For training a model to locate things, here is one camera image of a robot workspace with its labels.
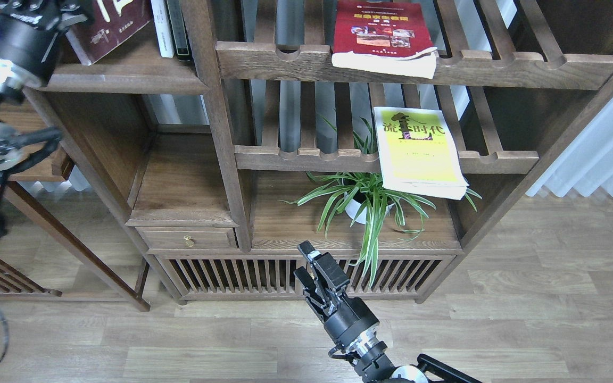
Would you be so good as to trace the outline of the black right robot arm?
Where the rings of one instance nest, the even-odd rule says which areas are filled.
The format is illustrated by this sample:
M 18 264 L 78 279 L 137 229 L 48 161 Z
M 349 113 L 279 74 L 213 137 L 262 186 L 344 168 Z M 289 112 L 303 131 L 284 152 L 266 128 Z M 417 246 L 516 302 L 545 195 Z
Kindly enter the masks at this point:
M 419 354 L 417 364 L 395 366 L 385 354 L 387 346 L 377 339 L 379 320 L 358 297 L 346 293 L 350 279 L 329 253 L 322 254 L 310 242 L 299 251 L 311 266 L 294 271 L 302 284 L 305 301 L 324 325 L 334 343 L 328 356 L 347 361 L 364 382 L 477 382 L 447 364 Z

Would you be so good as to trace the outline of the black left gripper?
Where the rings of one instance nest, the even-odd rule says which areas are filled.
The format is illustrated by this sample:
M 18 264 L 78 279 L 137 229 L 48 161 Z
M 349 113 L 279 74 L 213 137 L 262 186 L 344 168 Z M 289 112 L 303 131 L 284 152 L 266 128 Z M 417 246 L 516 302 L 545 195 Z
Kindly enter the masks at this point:
M 0 89 L 46 86 L 61 38 L 93 20 L 90 1 L 0 1 Z

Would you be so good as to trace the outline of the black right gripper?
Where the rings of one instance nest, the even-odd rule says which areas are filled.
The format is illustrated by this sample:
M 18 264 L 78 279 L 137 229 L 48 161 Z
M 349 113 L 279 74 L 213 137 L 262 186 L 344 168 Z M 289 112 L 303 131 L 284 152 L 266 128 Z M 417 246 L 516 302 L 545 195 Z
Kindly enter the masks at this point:
M 322 254 L 310 242 L 300 243 L 297 249 L 318 278 L 314 279 L 304 266 L 293 274 L 302 284 L 305 301 L 333 340 L 334 349 L 352 357 L 364 356 L 379 342 L 377 316 L 362 299 L 344 293 L 350 279 L 330 253 Z M 325 289 L 340 296 L 328 303 Z

